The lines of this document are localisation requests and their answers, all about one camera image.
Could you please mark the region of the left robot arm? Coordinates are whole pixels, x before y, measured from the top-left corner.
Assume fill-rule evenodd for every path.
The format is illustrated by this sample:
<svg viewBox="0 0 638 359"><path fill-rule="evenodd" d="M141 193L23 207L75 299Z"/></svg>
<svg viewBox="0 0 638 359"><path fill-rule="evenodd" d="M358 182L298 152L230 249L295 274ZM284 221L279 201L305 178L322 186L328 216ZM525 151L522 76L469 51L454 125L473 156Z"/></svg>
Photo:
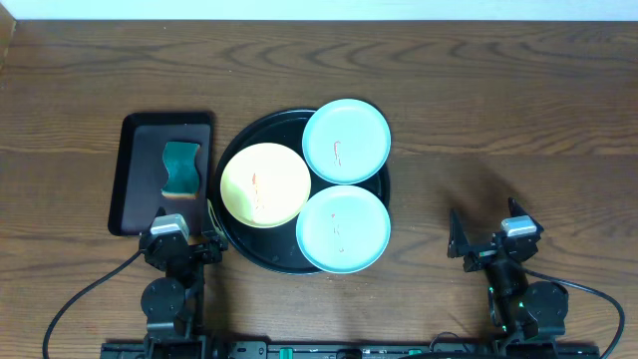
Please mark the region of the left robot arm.
<svg viewBox="0 0 638 359"><path fill-rule="evenodd" d="M204 333L204 268L221 261L228 241L219 231L210 202L200 234L203 242L190 244L184 217L163 209L141 234L139 250L145 262L164 273L146 287L141 299L147 317L148 358L188 354L206 358L214 352L211 338Z"/></svg>

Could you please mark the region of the yellow plate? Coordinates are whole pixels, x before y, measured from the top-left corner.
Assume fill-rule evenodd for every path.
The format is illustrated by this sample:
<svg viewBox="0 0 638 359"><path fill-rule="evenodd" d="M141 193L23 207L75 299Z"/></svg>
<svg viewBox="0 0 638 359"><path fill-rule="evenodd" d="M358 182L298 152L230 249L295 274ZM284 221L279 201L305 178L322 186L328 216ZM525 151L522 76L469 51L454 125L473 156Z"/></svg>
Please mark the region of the yellow plate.
<svg viewBox="0 0 638 359"><path fill-rule="evenodd" d="M272 228L301 211L310 197L311 175L292 149L261 143L231 157L219 188L232 217L251 227Z"/></svg>

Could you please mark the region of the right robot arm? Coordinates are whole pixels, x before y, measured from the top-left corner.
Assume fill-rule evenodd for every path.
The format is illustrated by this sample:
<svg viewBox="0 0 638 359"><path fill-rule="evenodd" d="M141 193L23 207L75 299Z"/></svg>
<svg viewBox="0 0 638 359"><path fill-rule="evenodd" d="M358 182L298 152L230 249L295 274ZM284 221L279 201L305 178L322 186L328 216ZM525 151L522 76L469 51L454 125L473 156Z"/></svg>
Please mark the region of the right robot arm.
<svg viewBox="0 0 638 359"><path fill-rule="evenodd" d="M450 212L447 256L464 260L464 271L482 271L488 281L489 315L506 337L494 350L507 353L510 345L555 345L565 333L568 292L563 285L541 280L530 283L522 264L537 252L544 228L514 198L508 200L509 217L490 241L471 244L460 217Z"/></svg>

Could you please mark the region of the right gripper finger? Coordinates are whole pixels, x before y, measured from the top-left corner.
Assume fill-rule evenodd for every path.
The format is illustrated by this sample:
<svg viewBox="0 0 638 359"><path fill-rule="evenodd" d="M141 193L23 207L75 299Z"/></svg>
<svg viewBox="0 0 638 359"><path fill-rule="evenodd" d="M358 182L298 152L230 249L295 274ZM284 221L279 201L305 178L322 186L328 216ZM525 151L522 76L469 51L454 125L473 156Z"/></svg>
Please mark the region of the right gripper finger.
<svg viewBox="0 0 638 359"><path fill-rule="evenodd" d="M470 251L470 244L463 226L454 209L450 210L450 238L448 244L448 258L465 256Z"/></svg>
<svg viewBox="0 0 638 359"><path fill-rule="evenodd" d="M509 197L507 199L507 205L511 217L527 215L527 211L518 203L515 198Z"/></svg>

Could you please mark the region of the green sponge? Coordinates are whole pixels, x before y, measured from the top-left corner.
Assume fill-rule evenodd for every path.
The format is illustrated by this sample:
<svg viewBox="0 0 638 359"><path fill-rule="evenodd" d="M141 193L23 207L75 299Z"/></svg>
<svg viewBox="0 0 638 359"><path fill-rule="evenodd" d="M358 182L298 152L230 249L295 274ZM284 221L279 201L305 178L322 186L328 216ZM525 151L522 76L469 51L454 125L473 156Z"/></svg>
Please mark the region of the green sponge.
<svg viewBox="0 0 638 359"><path fill-rule="evenodd" d="M196 198L199 190L199 174L196 156L200 145L186 142L167 142L162 162L167 180L161 193L169 198Z"/></svg>

